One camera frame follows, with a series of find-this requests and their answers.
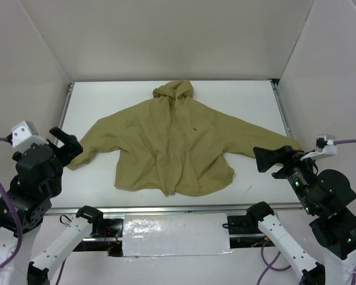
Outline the tan hooded zip jacket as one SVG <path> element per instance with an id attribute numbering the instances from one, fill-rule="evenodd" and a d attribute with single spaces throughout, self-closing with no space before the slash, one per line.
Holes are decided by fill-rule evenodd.
<path id="1" fill-rule="evenodd" d="M 293 138 L 211 109 L 193 92 L 190 81 L 171 81 L 154 89 L 151 99 L 99 119 L 69 169 L 89 164 L 98 153 L 119 151 L 116 187 L 198 197 L 232 183 L 225 153 L 253 157 L 255 147 L 300 148 Z"/>

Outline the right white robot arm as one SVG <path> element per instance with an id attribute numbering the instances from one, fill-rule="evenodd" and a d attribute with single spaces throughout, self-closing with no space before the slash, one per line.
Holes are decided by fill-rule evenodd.
<path id="1" fill-rule="evenodd" d="M 316 174 L 315 161 L 337 153 L 337 141 L 327 140 L 314 151 L 305 153 L 290 146 L 276 150 L 254 147 L 258 171 L 266 172 L 275 164 L 282 168 L 272 174 L 286 179 L 308 215 L 309 226 L 324 249 L 320 263 L 307 253 L 287 232 L 266 202 L 247 209 L 246 225 L 262 232 L 289 262 L 300 284 L 356 284 L 356 216 L 347 208 L 356 199 L 348 178 L 337 170 Z"/>

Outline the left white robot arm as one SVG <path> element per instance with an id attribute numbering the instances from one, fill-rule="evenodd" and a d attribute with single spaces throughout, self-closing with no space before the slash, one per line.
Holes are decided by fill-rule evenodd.
<path id="1" fill-rule="evenodd" d="M 26 125 L 15 127 L 4 138 L 15 151 L 12 158 L 17 174 L 9 190 L 0 182 L 0 284 L 50 284 L 85 237 L 104 231 L 103 213 L 85 205 L 51 245 L 32 258 L 34 241 L 51 200 L 62 191 L 63 169 L 82 153 L 75 136 L 58 127 L 49 132 L 62 142 L 61 147 Z"/>

